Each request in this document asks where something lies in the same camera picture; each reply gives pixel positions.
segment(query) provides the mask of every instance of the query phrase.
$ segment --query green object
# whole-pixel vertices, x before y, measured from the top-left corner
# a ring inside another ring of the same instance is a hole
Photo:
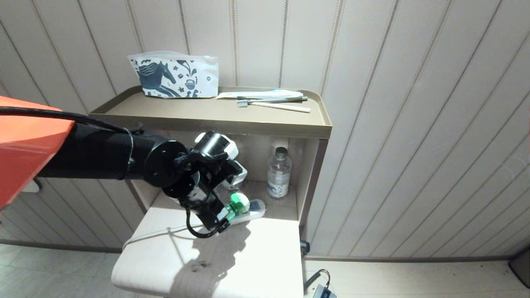
[[[241,198],[240,195],[241,194],[238,194],[237,192],[232,193],[230,195],[230,203],[225,205],[228,210],[226,219],[228,219],[229,222],[232,221],[234,217],[246,212],[245,203],[243,202],[246,198]]]

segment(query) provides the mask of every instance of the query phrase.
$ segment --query white toothbrush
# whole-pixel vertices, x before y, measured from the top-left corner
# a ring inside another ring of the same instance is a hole
[[[290,91],[283,89],[269,90],[269,91],[246,91],[246,92],[222,92],[219,93],[217,99],[221,98],[237,98],[237,97],[247,97],[247,98],[259,98],[259,97],[300,97],[304,96],[302,92]]]
[[[238,97],[236,102],[237,102],[238,107],[245,108],[251,102],[283,103],[283,102],[302,102],[302,101],[307,101],[307,96],[293,97],[293,98],[268,98],[268,99],[248,99],[246,97]]]
[[[253,106],[275,108],[275,109],[282,109],[282,110],[289,110],[289,111],[297,111],[297,112],[304,112],[304,113],[311,112],[311,108],[294,107],[294,106],[288,106],[286,104],[267,103],[267,102],[249,102],[249,104],[251,104]]]

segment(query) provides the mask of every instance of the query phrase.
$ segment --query bag with horse print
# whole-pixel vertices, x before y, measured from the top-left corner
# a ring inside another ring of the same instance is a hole
[[[207,98],[217,96],[217,57],[188,56],[156,51],[129,55],[145,95],[161,98]]]

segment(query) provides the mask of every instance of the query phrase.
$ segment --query floor tile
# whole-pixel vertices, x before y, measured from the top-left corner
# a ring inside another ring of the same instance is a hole
[[[305,261],[305,278],[324,268],[337,295],[433,295],[523,291],[506,261],[458,263],[383,263]],[[308,290],[325,285],[322,275]]]
[[[113,286],[110,278],[94,277],[83,298],[136,298],[138,293],[127,292]]]
[[[22,246],[0,244],[0,265],[9,265],[21,250]]]
[[[11,267],[60,274],[94,276],[105,254],[24,247]]]
[[[56,274],[0,266],[0,297],[31,297]]]
[[[110,278],[114,264],[116,264],[119,257],[119,253],[106,253],[103,262],[101,262],[101,265],[96,271],[96,276]]]
[[[340,298],[528,298],[528,291],[494,291],[482,293],[430,294],[430,295],[354,295],[341,294]]]
[[[31,298],[82,298],[92,277],[55,274]]]

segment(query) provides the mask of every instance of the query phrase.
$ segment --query bottle cap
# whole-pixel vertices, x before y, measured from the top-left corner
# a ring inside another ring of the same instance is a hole
[[[283,160],[287,157],[287,149],[285,147],[276,148],[276,157],[280,160]]]

